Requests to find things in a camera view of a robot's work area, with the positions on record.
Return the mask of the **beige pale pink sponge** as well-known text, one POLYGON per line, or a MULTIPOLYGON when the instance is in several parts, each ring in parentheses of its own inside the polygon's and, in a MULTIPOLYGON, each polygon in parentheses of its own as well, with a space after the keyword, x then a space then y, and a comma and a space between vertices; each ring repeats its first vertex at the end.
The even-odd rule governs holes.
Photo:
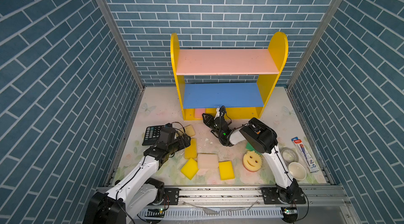
POLYGON ((217 169, 219 160, 217 154, 198 154, 197 164, 199 169, 217 169))

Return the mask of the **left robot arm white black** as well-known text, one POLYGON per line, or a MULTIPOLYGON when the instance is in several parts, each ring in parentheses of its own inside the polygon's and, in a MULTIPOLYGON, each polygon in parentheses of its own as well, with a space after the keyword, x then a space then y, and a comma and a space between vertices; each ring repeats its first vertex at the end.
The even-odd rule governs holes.
POLYGON ((165 125, 154 145, 143 153, 137 166, 107 192, 96 192, 90 199, 83 223, 133 224, 134 215, 148 204, 164 199, 164 183, 152 179, 176 152, 190 146, 191 137, 185 128, 165 125))

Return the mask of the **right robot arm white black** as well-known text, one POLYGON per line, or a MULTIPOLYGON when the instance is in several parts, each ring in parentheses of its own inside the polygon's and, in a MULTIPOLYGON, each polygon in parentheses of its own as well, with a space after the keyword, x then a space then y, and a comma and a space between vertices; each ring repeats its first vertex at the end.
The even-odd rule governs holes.
POLYGON ((291 204, 303 195, 296 179, 292 178, 284 160, 280 156, 277 134, 269 126, 253 117, 247 124, 230 129, 226 122, 226 107, 216 109, 216 115, 203 113, 203 123, 210 128, 210 132, 226 147, 232 147, 247 141, 255 151, 260 153, 271 169, 281 202, 291 204))

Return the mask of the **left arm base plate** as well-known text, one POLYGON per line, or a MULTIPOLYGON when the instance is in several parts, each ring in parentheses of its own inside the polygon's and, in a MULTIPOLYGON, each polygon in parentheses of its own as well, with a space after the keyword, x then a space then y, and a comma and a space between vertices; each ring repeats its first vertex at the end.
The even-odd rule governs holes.
POLYGON ((179 188, 165 188, 164 190, 158 189, 155 200, 149 205, 154 206, 167 206, 178 205, 179 201, 179 188))

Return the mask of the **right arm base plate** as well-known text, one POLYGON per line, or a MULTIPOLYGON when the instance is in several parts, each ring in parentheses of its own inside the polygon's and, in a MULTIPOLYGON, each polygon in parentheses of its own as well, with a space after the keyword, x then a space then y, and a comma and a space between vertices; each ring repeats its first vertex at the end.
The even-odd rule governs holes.
POLYGON ((306 204, 307 200, 300 187, 285 189, 282 187, 262 187, 261 192, 265 205, 306 204))

